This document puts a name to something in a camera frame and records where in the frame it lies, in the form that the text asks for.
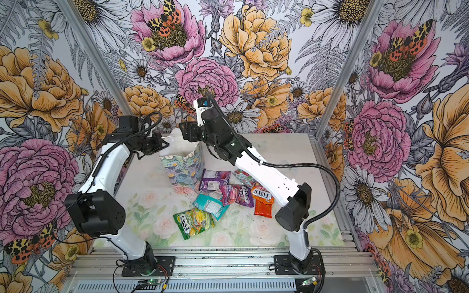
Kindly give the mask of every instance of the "paper bag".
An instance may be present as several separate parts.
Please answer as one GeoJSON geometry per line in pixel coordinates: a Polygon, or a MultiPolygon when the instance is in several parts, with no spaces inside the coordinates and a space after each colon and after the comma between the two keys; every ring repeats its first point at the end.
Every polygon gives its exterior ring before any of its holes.
{"type": "Polygon", "coordinates": [[[163,139],[169,143],[169,147],[160,151],[159,156],[174,190],[188,195],[198,192],[204,170],[201,142],[184,140],[179,128],[163,139]]]}

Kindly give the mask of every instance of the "snack package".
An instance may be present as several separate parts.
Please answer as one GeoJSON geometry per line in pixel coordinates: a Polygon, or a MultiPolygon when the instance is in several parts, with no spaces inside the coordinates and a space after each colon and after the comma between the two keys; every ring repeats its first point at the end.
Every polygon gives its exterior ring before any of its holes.
{"type": "Polygon", "coordinates": [[[227,185],[230,180],[229,171],[210,171],[204,169],[200,190],[220,190],[220,186],[227,185]]]}
{"type": "Polygon", "coordinates": [[[252,188],[254,184],[257,182],[256,179],[252,178],[251,175],[247,174],[245,171],[241,169],[237,169],[234,172],[234,176],[239,179],[244,185],[249,188],[252,188]]]}
{"type": "Polygon", "coordinates": [[[221,193],[217,191],[203,190],[193,202],[193,205],[200,210],[211,213],[218,221],[228,209],[228,206],[223,206],[223,203],[219,200],[220,197],[221,193]]]}
{"type": "Polygon", "coordinates": [[[185,240],[202,233],[210,227],[215,227],[212,214],[198,208],[174,214],[173,218],[185,240]]]}
{"type": "Polygon", "coordinates": [[[221,202],[224,206],[238,203],[246,207],[254,207],[251,190],[244,185],[222,185],[220,186],[222,193],[221,202]]]}
{"type": "Polygon", "coordinates": [[[254,215],[272,218],[272,205],[266,204],[263,201],[256,199],[256,208],[254,209],[254,215]]]}
{"type": "Polygon", "coordinates": [[[274,202],[274,198],[271,193],[260,185],[259,182],[256,182],[251,188],[251,193],[256,202],[261,201],[265,204],[273,204],[274,202]]]}

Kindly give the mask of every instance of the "plastic packet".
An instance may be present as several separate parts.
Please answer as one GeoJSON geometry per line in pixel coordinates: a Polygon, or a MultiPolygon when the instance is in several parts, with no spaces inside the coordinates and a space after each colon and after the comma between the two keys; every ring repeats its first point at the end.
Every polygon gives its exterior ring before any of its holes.
{"type": "Polygon", "coordinates": [[[215,227],[212,214],[198,208],[174,214],[173,218],[185,240],[202,233],[210,227],[215,227]]]}
{"type": "Polygon", "coordinates": [[[220,190],[220,186],[227,185],[230,180],[229,171],[211,171],[204,169],[200,190],[220,190]]]}
{"type": "Polygon", "coordinates": [[[233,174],[236,178],[239,179],[244,185],[249,188],[252,188],[254,184],[257,182],[256,179],[252,178],[251,175],[247,174],[245,171],[241,169],[237,169],[233,171],[233,174]]]}
{"type": "Polygon", "coordinates": [[[272,218],[272,205],[266,204],[256,199],[256,208],[254,209],[254,215],[272,218]]]}
{"type": "Polygon", "coordinates": [[[244,185],[223,185],[220,186],[222,193],[221,201],[223,205],[238,203],[246,207],[254,207],[251,190],[244,185]]]}
{"type": "Polygon", "coordinates": [[[261,201],[265,204],[273,204],[274,198],[272,194],[265,189],[259,182],[256,182],[251,188],[252,197],[256,201],[261,201]]]}
{"type": "Polygon", "coordinates": [[[200,210],[211,213],[218,221],[228,209],[228,206],[223,206],[223,203],[219,200],[220,197],[220,192],[204,190],[198,195],[193,205],[200,210]]]}

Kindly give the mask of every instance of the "floral container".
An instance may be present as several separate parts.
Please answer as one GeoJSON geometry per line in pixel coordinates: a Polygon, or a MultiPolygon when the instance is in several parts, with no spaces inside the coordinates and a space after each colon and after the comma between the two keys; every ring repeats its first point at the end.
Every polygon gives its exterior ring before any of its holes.
{"type": "Polygon", "coordinates": [[[174,190],[178,194],[197,193],[204,170],[202,144],[184,140],[178,128],[164,140],[169,147],[160,151],[159,156],[174,190]]]}

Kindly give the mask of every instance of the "floral tabletop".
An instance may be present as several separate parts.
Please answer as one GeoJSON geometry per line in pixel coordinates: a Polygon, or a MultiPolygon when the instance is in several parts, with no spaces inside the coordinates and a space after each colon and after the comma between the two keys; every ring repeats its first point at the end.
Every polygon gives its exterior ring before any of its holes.
{"type": "MultiPolygon", "coordinates": [[[[275,163],[315,163],[306,134],[247,134],[244,135],[263,157],[275,163]]],[[[233,171],[234,166],[220,161],[204,149],[205,167],[209,170],[233,171]]],[[[313,168],[284,169],[282,172],[299,183],[307,182],[313,189],[310,217],[330,205],[319,170],[313,168]]],[[[231,183],[239,183],[232,175],[231,183]]],[[[117,191],[116,199],[126,208],[126,224],[136,235],[153,247],[266,247],[288,246],[285,230],[274,218],[254,215],[254,208],[231,204],[215,227],[184,240],[173,215],[191,209],[197,194],[177,194],[158,155],[133,160],[117,191]]],[[[274,215],[280,206],[274,204],[274,215]]],[[[311,224],[308,228],[313,246],[344,245],[333,213],[311,224]]],[[[95,246],[104,246],[96,242],[95,246]]]]}

